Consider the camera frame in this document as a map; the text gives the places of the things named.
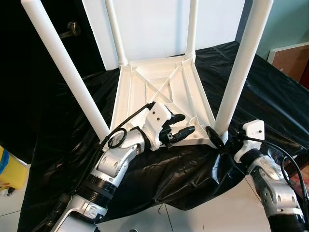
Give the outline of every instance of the teal wall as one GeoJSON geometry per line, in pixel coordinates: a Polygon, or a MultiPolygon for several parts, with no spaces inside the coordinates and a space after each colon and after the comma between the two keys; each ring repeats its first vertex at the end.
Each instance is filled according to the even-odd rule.
{"type": "Polygon", "coordinates": [[[274,0],[257,54],[309,41],[309,0],[274,0]]]}

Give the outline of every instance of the black plastic sheet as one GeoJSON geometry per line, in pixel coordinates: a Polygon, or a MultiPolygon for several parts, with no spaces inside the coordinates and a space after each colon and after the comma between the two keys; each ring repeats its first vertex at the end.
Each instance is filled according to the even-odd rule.
{"type": "MultiPolygon", "coordinates": [[[[197,71],[215,116],[238,46],[231,42],[197,51],[197,71]]],[[[116,69],[83,78],[108,124],[118,77],[116,69]]],[[[60,194],[75,187],[98,146],[97,136],[67,85],[58,83],[48,96],[19,232],[31,231],[50,212],[60,194]]],[[[258,118],[265,122],[266,140],[291,154],[308,153],[308,99],[305,88],[256,56],[229,133],[233,137],[241,123],[258,118]]],[[[262,149],[274,158],[280,156],[266,145],[262,149]]],[[[131,215],[160,203],[182,210],[200,205],[243,179],[233,155],[234,152],[220,154],[207,145],[147,151],[130,163],[105,219],[131,215]]]]}

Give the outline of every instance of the white tile floor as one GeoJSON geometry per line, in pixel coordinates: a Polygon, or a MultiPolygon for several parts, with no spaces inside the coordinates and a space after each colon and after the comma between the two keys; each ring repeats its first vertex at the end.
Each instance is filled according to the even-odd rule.
{"type": "MultiPolygon", "coordinates": [[[[26,186],[12,197],[0,197],[0,232],[16,232],[26,186]]],[[[141,213],[98,225],[102,232],[270,231],[250,177],[225,194],[192,210],[158,205],[141,213]]]]}

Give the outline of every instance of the white wall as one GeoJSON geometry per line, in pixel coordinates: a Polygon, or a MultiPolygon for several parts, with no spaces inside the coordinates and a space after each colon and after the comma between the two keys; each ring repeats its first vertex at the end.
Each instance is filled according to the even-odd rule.
{"type": "MultiPolygon", "coordinates": [[[[196,50],[235,40],[245,0],[199,0],[196,50]]],[[[117,54],[104,0],[83,0],[107,70],[117,54]]],[[[190,0],[114,0],[127,59],[184,53],[190,0]]]]}

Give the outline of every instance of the yellow container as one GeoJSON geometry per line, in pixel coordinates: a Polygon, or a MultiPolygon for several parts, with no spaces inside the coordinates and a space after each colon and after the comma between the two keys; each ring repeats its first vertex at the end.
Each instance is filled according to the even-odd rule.
{"type": "Polygon", "coordinates": [[[18,162],[7,150],[0,146],[0,190],[23,187],[27,168],[18,162]]]}

